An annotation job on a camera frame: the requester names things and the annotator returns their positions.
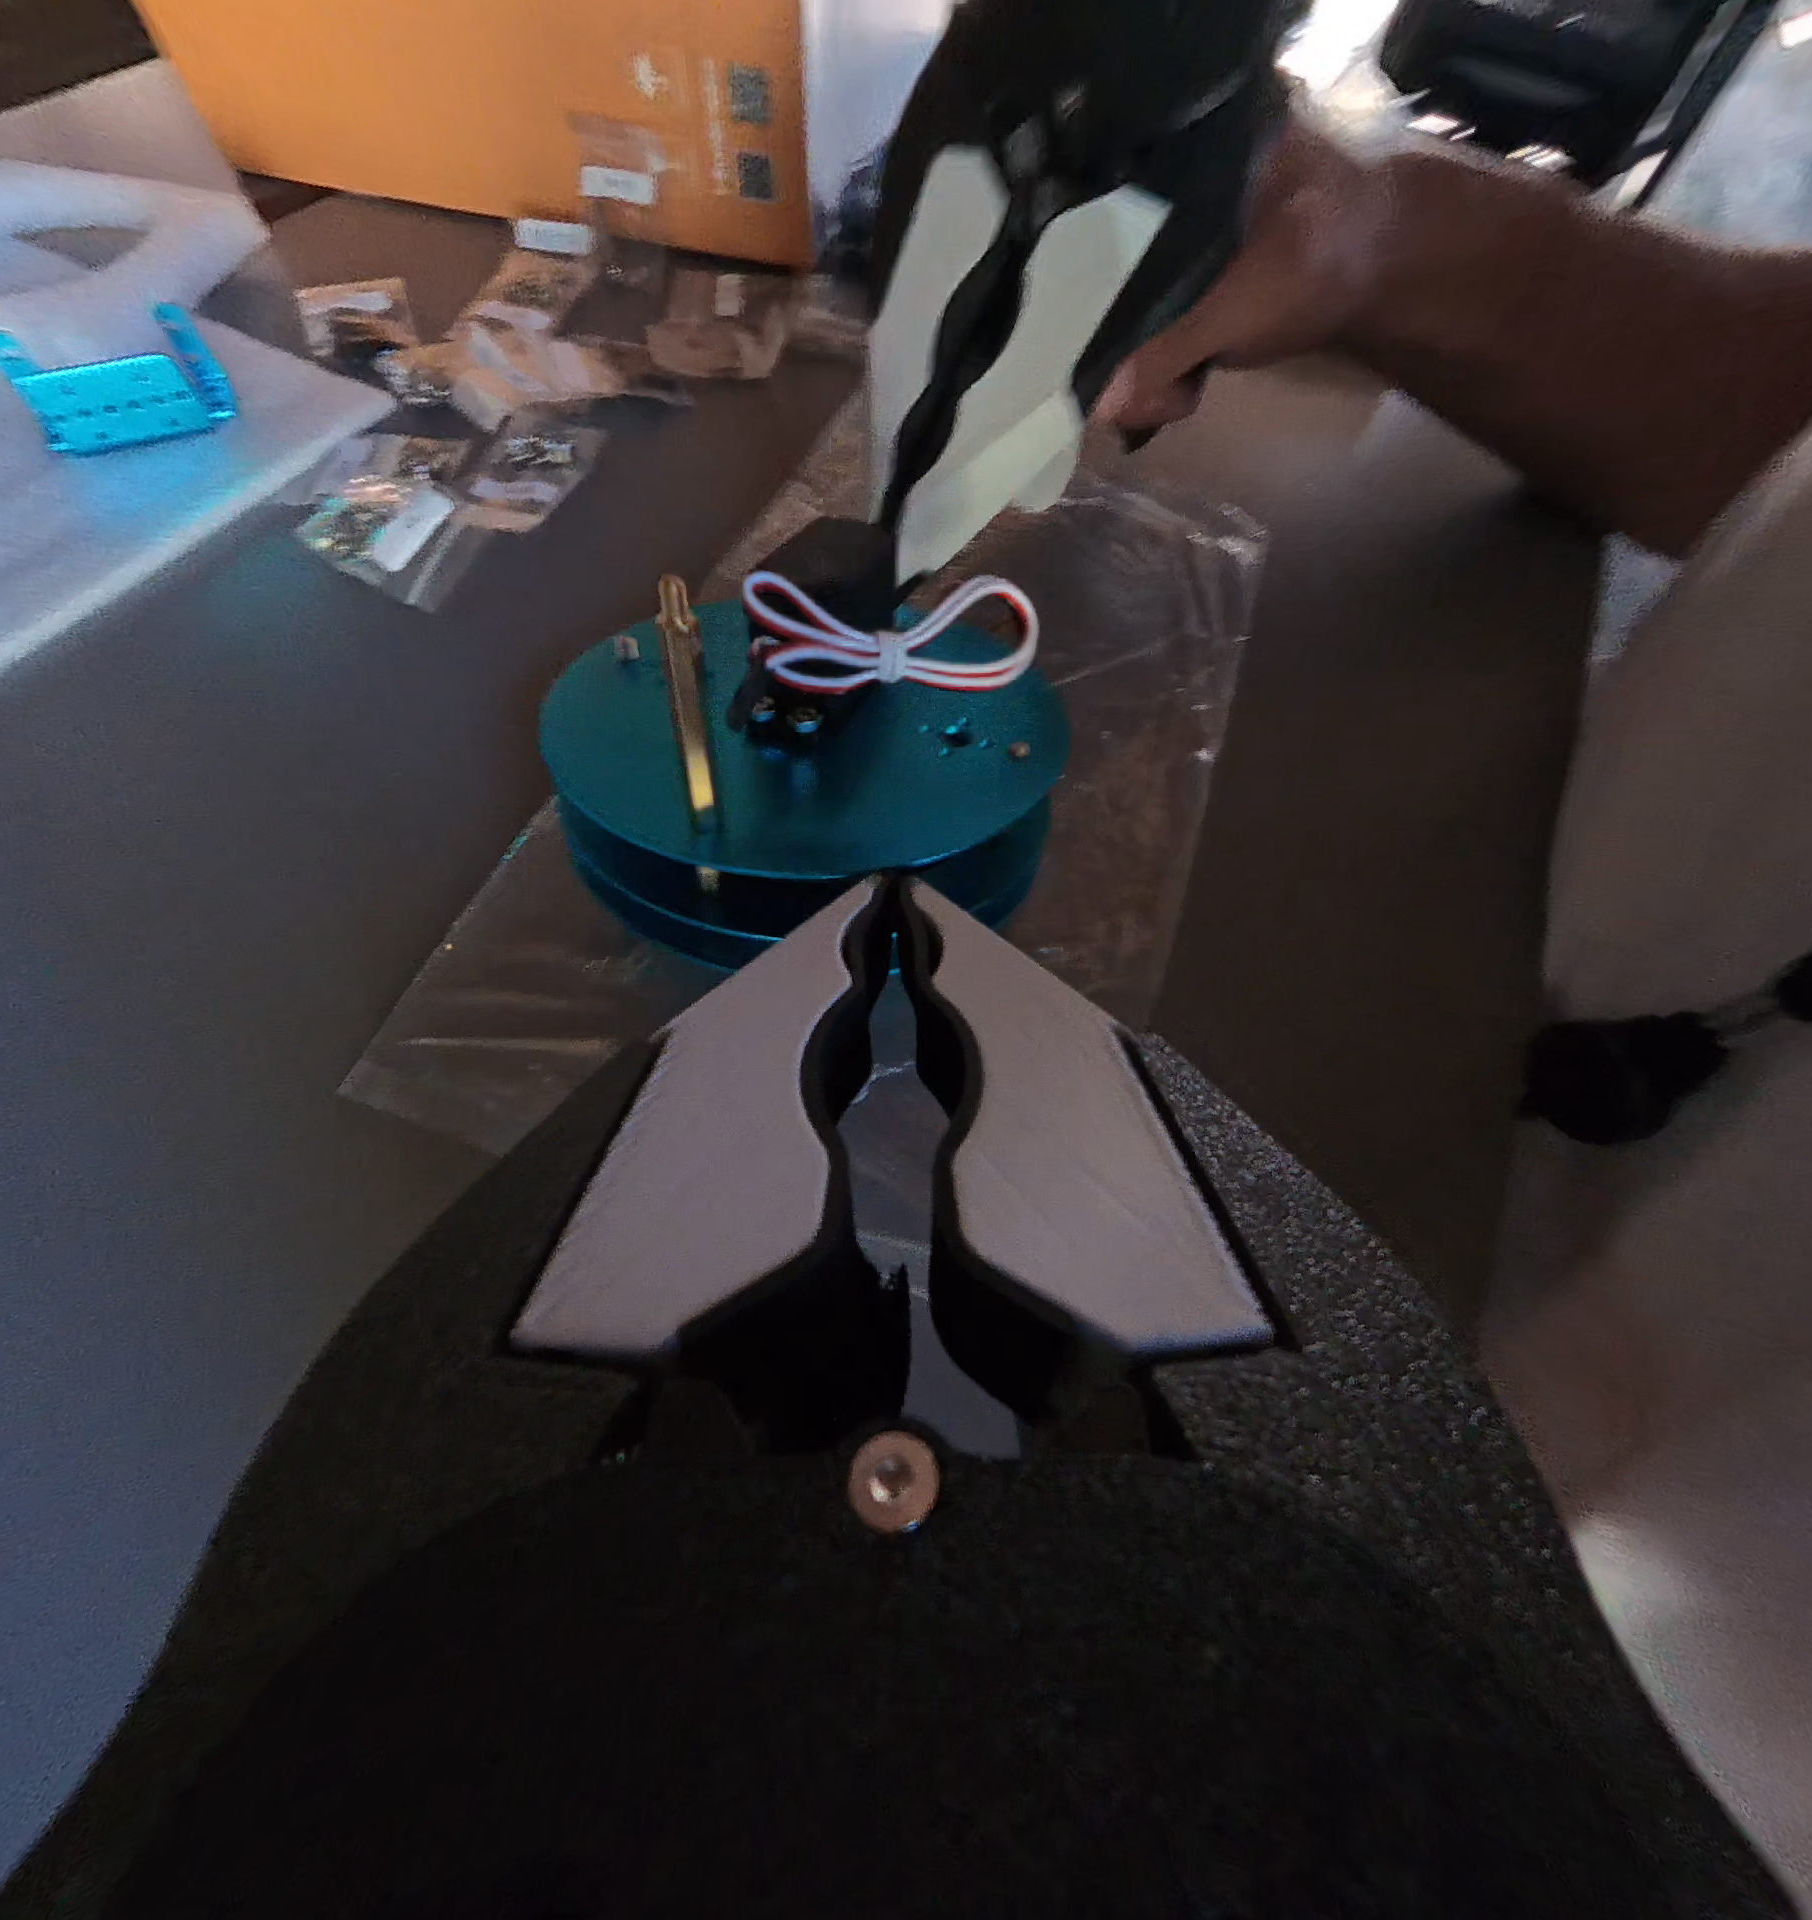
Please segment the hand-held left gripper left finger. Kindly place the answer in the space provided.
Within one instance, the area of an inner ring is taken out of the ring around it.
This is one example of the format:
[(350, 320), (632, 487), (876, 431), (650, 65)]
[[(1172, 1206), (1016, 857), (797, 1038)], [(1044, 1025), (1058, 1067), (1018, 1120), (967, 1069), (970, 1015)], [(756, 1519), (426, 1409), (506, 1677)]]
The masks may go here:
[(864, 877), (660, 1036), (509, 1330), (524, 1355), (674, 1361), (849, 1242), (841, 1119), (873, 1069), (889, 877)]

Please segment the blue round turntable base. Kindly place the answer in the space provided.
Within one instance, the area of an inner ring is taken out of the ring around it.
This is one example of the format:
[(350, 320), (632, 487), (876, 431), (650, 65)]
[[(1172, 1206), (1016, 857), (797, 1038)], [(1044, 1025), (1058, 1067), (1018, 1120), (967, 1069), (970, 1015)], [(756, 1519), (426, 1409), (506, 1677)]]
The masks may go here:
[(635, 934), (736, 970), (880, 872), (927, 877), (987, 924), (1037, 877), (1070, 720), (1032, 668), (1015, 684), (904, 681), (805, 706), (776, 729), (749, 683), (738, 599), (696, 608), (709, 821), (696, 813), (653, 620), (551, 686), (536, 724), (558, 824), (584, 887)]

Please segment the long blue perforated bracket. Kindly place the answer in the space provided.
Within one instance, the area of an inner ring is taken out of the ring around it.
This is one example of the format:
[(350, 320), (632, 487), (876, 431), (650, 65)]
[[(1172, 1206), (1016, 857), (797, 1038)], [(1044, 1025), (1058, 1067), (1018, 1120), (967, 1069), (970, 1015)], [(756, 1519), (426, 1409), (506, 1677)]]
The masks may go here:
[(164, 351), (132, 352), (61, 369), (38, 368), (0, 329), (0, 371), (26, 403), (43, 444), (64, 458), (94, 458), (197, 439), (240, 413), (222, 360), (192, 314), (174, 301), (152, 306)]

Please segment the brass standoff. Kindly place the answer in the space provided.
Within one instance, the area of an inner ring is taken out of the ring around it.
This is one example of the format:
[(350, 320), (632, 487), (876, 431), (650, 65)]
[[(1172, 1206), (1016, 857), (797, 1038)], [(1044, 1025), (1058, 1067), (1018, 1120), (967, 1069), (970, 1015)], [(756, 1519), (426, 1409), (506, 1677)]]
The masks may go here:
[(678, 574), (660, 575), (655, 592), (655, 632), (690, 822), (696, 832), (709, 832), (718, 827), (721, 798), (705, 717), (701, 624)]

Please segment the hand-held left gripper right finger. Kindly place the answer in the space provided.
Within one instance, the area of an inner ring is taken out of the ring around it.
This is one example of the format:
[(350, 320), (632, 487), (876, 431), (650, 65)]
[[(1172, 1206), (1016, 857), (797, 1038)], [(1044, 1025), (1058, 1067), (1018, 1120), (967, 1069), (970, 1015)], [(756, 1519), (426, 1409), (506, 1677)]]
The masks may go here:
[(957, 1361), (1184, 1361), (1278, 1325), (1118, 1021), (918, 877), (898, 883), (934, 1159), (930, 1307)]

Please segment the orange cardboard box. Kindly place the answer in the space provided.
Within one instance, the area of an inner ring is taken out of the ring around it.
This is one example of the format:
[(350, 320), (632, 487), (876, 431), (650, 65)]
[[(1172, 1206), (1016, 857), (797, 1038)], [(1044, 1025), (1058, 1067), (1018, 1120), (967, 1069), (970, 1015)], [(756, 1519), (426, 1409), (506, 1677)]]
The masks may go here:
[(245, 173), (464, 213), (575, 216), (583, 175), (682, 253), (817, 254), (785, 3), (136, 3)]

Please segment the person's right hand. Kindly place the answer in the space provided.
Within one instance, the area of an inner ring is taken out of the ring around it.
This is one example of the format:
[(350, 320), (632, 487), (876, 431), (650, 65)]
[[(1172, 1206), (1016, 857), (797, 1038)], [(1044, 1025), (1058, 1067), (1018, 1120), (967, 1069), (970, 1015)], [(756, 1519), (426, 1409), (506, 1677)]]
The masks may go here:
[(1334, 346), (1373, 288), (1390, 205), (1384, 163), (1292, 114), (1252, 181), (1238, 253), (1190, 310), (1112, 371), (1095, 423), (1142, 444), (1194, 413), (1214, 371)]

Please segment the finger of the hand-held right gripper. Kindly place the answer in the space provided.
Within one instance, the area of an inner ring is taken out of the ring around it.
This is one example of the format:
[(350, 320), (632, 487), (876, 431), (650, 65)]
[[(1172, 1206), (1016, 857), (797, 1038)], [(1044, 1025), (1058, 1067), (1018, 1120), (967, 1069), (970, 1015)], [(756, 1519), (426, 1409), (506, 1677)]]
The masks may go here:
[(1023, 411), (1012, 346), (1023, 267), (1004, 242), (1010, 190), (987, 148), (932, 159), (871, 326), (871, 520), (979, 530), (1015, 482), (999, 444)]
[(1085, 437), (1080, 363), (1167, 214), (1076, 207), (1037, 237), (1008, 342), (959, 399), (939, 458), (898, 515), (900, 584), (939, 572), (995, 515), (1037, 513), (1062, 495)]

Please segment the black office chair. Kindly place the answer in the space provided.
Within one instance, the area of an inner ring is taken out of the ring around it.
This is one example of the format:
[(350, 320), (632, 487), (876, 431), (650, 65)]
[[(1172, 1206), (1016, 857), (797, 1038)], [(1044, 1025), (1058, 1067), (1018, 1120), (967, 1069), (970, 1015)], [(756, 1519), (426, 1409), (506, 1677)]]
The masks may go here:
[(1669, 167), (1774, 3), (1400, 3), (1376, 65), (1414, 132), (1599, 187)]

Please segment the clear plastic bag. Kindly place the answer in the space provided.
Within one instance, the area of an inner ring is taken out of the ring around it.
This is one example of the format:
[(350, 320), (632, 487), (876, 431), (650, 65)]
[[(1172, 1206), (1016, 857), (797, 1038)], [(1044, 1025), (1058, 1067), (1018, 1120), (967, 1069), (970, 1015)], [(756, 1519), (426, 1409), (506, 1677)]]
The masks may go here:
[[(1028, 670), (1057, 690), (1071, 733), (1037, 877), (1001, 924), (927, 877), (871, 877), (922, 878), (1070, 989), (1142, 1027), (1180, 923), (1262, 557), (1258, 530), (1232, 510), (1092, 478), (1070, 482), (1037, 515), (1001, 518), (893, 624), (918, 626), (987, 575), (1033, 600)], [(753, 959), (721, 970), (618, 923), (576, 874), (551, 779), (550, 788), (342, 1079), (342, 1096), (368, 1110), (493, 1161), (621, 1048)]]

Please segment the white foam tray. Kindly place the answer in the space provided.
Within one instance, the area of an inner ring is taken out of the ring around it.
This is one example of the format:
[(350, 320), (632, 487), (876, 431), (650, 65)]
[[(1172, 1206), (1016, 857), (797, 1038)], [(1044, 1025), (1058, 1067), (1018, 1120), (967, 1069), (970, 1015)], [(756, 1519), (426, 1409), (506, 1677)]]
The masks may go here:
[(0, 678), (269, 501), (391, 396), (320, 365), (289, 273), (167, 60), (0, 113), (0, 329), (41, 369), (164, 351), (184, 305), (240, 413), (88, 458), (0, 371)]

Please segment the pile of small screw bags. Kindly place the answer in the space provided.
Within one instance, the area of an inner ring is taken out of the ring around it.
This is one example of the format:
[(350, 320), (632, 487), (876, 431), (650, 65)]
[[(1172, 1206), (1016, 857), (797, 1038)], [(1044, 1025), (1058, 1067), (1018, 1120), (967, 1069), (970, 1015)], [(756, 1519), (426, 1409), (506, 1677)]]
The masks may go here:
[(509, 249), (435, 341), (396, 275), (310, 284), (294, 309), (318, 360), (394, 407), (294, 485), (294, 540), (417, 610), (442, 600), (480, 544), (558, 515), (623, 422), (793, 357), (863, 363), (869, 346), (863, 293), (839, 278), (644, 258), (617, 240), (589, 254)]

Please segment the black servo motor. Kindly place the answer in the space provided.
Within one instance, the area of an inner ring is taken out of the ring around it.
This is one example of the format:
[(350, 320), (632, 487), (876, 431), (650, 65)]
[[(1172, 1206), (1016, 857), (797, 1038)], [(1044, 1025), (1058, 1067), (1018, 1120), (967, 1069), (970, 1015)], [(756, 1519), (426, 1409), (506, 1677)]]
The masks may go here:
[[(900, 591), (893, 583), (893, 539), (881, 525), (849, 518), (817, 518), (782, 540), (756, 572), (773, 572), (821, 611), (859, 632), (893, 631)], [(813, 662), (802, 670), (822, 686), (788, 684), (770, 668), (790, 637), (760, 614), (746, 611), (747, 670), (727, 708), (727, 726), (756, 750), (808, 754), (845, 726), (866, 703), (871, 684), (849, 684), (851, 665)]]

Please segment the person's right forearm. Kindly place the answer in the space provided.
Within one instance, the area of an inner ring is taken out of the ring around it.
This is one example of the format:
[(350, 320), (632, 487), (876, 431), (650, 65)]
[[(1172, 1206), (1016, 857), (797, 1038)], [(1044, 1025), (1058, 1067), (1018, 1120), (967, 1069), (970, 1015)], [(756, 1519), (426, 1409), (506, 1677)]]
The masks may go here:
[(1682, 557), (1812, 422), (1812, 249), (1735, 249), (1510, 167), (1356, 181), (1341, 345), (1595, 530)]

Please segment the grey desk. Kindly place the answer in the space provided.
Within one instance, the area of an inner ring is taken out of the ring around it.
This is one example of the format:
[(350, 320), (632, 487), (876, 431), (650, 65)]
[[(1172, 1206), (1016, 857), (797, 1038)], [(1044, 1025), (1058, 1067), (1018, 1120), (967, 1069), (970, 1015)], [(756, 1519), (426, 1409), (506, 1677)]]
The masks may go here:
[[(542, 690), (727, 555), (848, 376), (623, 426), (441, 611), (264, 510), (0, 675), (0, 1885), (294, 1381), (483, 1169), (336, 1088), (542, 802)], [(1341, 363), (1222, 373), (1112, 476), (1271, 540), (1158, 1034), (1470, 1320), (1597, 540)]]

